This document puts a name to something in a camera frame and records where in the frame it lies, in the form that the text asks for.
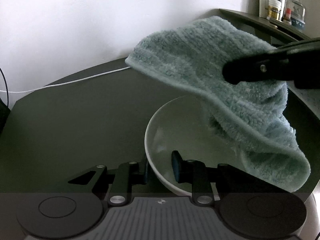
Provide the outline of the dark curved shelf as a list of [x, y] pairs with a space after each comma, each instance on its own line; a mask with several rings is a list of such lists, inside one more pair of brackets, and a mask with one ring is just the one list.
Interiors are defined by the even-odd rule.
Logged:
[[319, 41], [319, 37], [310, 38], [296, 28], [286, 25], [275, 19], [269, 21], [262, 17], [234, 10], [219, 9], [219, 11], [221, 14], [223, 14], [223, 16], [231, 18], [236, 22], [248, 25], [265, 35], [273, 36], [285, 44], [302, 41]]

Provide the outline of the clear glass dome jar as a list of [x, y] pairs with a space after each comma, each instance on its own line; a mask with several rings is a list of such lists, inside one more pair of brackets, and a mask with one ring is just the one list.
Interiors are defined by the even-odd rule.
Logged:
[[286, 0], [285, 9], [289, 8], [291, 10], [291, 25], [299, 30], [304, 30], [305, 28], [305, 7], [296, 0]]

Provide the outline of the white ceramic bowl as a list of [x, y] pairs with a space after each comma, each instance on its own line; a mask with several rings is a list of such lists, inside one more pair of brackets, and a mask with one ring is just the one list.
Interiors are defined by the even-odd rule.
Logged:
[[227, 163], [244, 170], [236, 145], [215, 134], [205, 119], [202, 101], [182, 96], [160, 107], [145, 132], [144, 147], [156, 177], [178, 196], [190, 196], [191, 185], [176, 182], [171, 153], [177, 150], [185, 160], [198, 160], [207, 167]]

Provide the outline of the small red capped bottle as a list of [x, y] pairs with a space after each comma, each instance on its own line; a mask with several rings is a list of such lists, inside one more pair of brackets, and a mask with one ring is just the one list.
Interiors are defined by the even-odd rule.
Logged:
[[283, 22], [287, 25], [291, 25], [292, 24], [292, 20], [291, 20], [291, 9], [287, 8], [283, 17]]

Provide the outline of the light blue terry cloth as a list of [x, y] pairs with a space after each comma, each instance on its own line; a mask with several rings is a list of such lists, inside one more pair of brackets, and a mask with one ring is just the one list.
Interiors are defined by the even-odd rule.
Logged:
[[289, 192], [308, 180], [311, 166], [284, 116], [284, 81], [224, 80], [223, 65], [271, 51], [267, 42], [212, 16], [143, 38], [126, 58], [131, 68], [202, 101], [214, 134], [235, 143], [245, 171]]

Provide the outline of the white yellow pill bottle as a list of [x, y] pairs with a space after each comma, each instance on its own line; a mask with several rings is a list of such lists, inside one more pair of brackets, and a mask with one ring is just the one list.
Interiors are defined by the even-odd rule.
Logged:
[[280, 20], [282, 3], [279, 0], [268, 0], [267, 19]]

